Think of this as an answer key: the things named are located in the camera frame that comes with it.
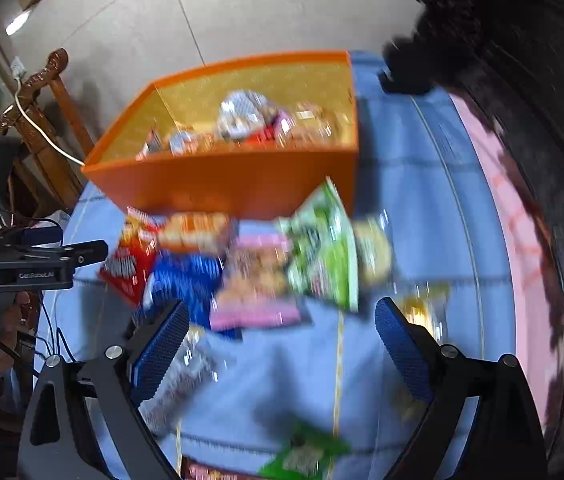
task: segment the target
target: light blue tablecloth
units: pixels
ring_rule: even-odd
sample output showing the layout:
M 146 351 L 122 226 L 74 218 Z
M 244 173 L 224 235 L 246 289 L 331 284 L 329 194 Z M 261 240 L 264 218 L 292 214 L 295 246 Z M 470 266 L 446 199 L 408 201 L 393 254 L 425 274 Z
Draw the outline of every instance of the light blue tablecloth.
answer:
M 452 284 L 447 319 L 450 342 L 471 357 L 497 360 L 515 351 L 513 292 L 502 228 L 478 158 L 456 109 L 442 89 L 424 97 L 383 94 L 378 57 L 354 52 L 353 72 L 361 139 L 355 215 L 386 209 L 402 283 Z M 66 229 L 65 243 L 103 238 L 116 245 L 124 214 L 89 184 Z M 248 232 L 254 225 L 242 222 Z M 88 359 L 120 340 L 129 308 L 96 277 L 78 269 L 71 290 L 48 292 L 53 326 L 73 354 Z M 402 420 L 392 401 L 401 383 L 374 327 L 383 295 L 361 299 L 359 315 L 343 316 L 339 434 L 352 452 L 333 479 L 381 479 L 417 420 Z M 308 301 L 312 325 L 247 330 L 243 341 L 210 335 L 213 349 L 233 364 L 218 383 L 197 391 L 181 422 L 181 451 L 201 462 L 255 472 L 289 438 L 294 418 L 331 431 L 337 367 L 337 310 Z M 46 320 L 40 334 L 47 335 Z M 39 344 L 37 349 L 45 352 Z M 37 369 L 41 359 L 36 359 Z M 465 405 L 456 436 L 438 473 L 452 473 L 469 431 L 475 399 Z M 103 424 L 89 408 L 111 473 L 126 472 Z M 174 435 L 160 443 L 175 463 Z

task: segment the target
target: wall outlet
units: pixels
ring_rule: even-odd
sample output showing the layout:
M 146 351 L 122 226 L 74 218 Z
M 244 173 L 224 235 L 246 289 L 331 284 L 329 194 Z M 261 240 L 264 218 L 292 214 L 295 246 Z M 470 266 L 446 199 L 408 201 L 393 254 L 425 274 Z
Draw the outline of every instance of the wall outlet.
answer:
M 13 62 L 10 64 L 10 71 L 11 74 L 13 75 L 13 78 L 23 78 L 24 74 L 26 73 L 26 68 L 24 67 L 24 64 L 22 63 L 22 60 L 19 59 L 19 56 L 15 56 L 15 59 L 13 60 Z

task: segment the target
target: blue gripper pad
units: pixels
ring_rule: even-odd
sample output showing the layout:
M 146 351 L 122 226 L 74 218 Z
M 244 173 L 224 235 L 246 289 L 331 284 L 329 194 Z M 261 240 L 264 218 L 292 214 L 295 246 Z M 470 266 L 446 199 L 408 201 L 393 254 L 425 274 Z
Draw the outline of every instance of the blue gripper pad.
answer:
M 414 399 L 427 404 L 433 400 L 427 362 L 409 335 L 404 319 L 390 298 L 382 298 L 375 307 L 375 328 L 389 351 Z
M 130 371 L 130 401 L 134 406 L 155 395 L 187 332 L 188 309 L 180 303 L 162 322 Z

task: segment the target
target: green snack bag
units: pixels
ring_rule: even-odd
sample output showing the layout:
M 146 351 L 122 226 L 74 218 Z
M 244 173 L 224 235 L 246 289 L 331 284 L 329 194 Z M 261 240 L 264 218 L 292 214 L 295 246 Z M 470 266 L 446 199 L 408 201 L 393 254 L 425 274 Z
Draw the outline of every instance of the green snack bag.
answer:
M 291 288 L 357 312 L 357 250 L 353 227 L 327 178 L 278 228 L 293 242 L 287 276 Z
M 348 451 L 336 436 L 297 422 L 289 446 L 257 474 L 271 480 L 322 480 L 331 460 Z

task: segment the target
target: snack package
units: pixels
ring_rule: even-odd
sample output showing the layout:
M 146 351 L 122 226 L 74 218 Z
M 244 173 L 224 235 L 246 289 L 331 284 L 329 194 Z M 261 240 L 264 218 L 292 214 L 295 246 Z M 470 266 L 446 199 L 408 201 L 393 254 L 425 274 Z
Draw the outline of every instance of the snack package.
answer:
M 289 114 L 280 114 L 275 136 L 280 146 L 331 142 L 337 139 L 339 125 L 334 112 L 311 103 L 297 103 Z
M 222 271 L 222 260 L 217 256 L 159 251 L 142 303 L 135 310 L 134 321 L 136 324 L 151 322 L 168 301 L 177 298 L 186 303 L 191 323 L 210 329 L 211 300 L 221 283 Z M 238 337 L 235 330 L 222 334 Z
M 336 436 L 297 422 L 290 445 L 257 474 L 271 480 L 321 480 L 331 461 L 349 450 Z
M 284 270 L 290 249 L 290 241 L 282 235 L 241 236 L 233 242 L 223 285 L 211 303 L 212 330 L 300 321 Z
M 209 132 L 196 134 L 190 131 L 181 131 L 169 138 L 169 146 L 173 155 L 184 153 L 209 152 L 223 140 L 215 133 Z
M 219 362 L 202 339 L 204 332 L 189 329 L 177 349 L 152 399 L 142 401 L 138 411 L 152 434 L 171 432 L 172 423 L 181 412 L 185 400 L 201 384 L 218 380 Z
M 393 269 L 393 249 L 387 235 L 386 211 L 353 222 L 360 288 L 370 288 L 387 280 Z
M 424 283 L 410 286 L 408 293 L 396 298 L 395 304 L 408 322 L 422 325 L 431 336 L 444 344 L 448 338 L 446 305 L 450 296 L 447 283 Z
M 280 218 L 277 225 L 293 242 L 286 273 L 291 288 L 357 312 L 355 236 L 331 179 L 327 178 L 292 218 Z
M 159 232 L 160 249 L 179 253 L 222 254 L 235 226 L 222 213 L 175 213 Z
M 276 107 L 262 94 L 236 90 L 222 101 L 217 127 L 223 136 L 243 139 L 270 126 L 276 114 Z
M 161 139 L 159 138 L 159 134 L 155 126 L 151 128 L 149 131 L 148 136 L 146 136 L 146 142 L 144 143 L 143 148 L 140 150 L 135 158 L 137 160 L 143 160 L 151 153 L 159 153 L 164 149 L 164 145 L 162 144 Z
M 245 144 L 262 144 L 264 142 L 274 142 L 275 131 L 273 126 L 266 126 L 263 130 L 255 134 L 251 134 L 244 140 Z
M 182 480 L 260 480 L 261 476 L 237 473 L 202 464 L 187 456 L 182 457 Z
M 158 232 L 159 225 L 153 218 L 129 207 L 117 247 L 98 271 L 100 278 L 134 306 L 142 299 L 155 262 Z

